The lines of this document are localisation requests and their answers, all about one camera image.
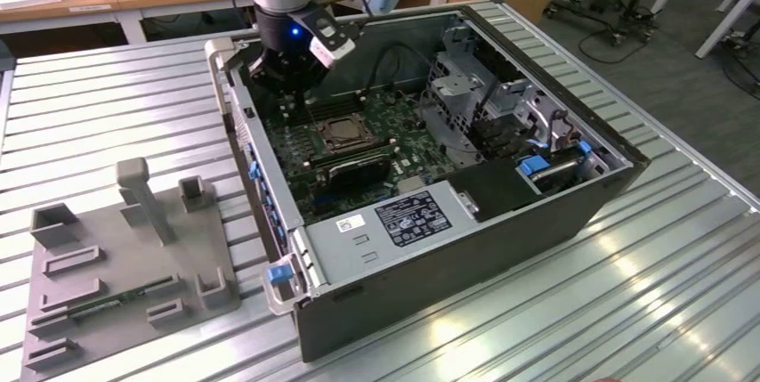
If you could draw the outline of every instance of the white sticker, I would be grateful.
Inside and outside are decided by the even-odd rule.
[[[109,4],[84,5],[84,6],[72,6],[72,8],[69,8],[69,12],[88,12],[88,11],[101,11],[101,10],[111,10],[111,5]]]
[[[351,217],[339,220],[335,224],[337,224],[337,230],[340,232],[347,232],[351,229],[364,226],[364,218],[361,215],[352,215]]]

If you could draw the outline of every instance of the gray floor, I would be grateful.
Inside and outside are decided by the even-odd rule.
[[[641,5],[649,7],[653,1],[643,0]],[[760,195],[760,140],[756,138],[760,101],[725,79],[721,63],[729,63],[732,76],[748,85],[749,77],[735,68],[735,61],[727,59],[723,50],[713,51],[705,60],[693,56],[723,19],[715,11],[720,1],[671,0],[657,17],[660,29],[649,45],[617,65],[592,61],[579,51],[579,41],[601,28],[597,23],[565,12],[553,19],[543,19],[539,26],[697,151]],[[755,15],[745,14],[739,29],[755,19]],[[637,45],[633,41],[623,48],[612,48],[607,43],[591,40],[584,48],[595,57],[615,60]],[[747,62],[760,72],[760,54],[751,54]]]

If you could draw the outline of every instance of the cpu socket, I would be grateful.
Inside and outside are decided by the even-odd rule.
[[[324,146],[329,153],[340,154],[376,142],[364,125],[364,117],[353,113],[345,117],[325,119],[317,123]]]

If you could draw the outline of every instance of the computer case side panel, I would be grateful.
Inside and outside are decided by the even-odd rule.
[[[296,306],[304,362],[401,321],[571,239],[644,171],[635,165]]]

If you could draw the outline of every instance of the aluminum extrusion table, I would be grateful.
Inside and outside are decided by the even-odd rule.
[[[759,377],[757,199],[507,6],[472,7],[653,159],[579,236],[305,364],[293,322],[261,294],[265,254],[203,62],[209,37],[24,59],[0,97],[0,380],[20,370],[31,208],[116,202],[108,166],[137,155],[153,191],[189,174],[215,182],[244,303],[56,380]]]

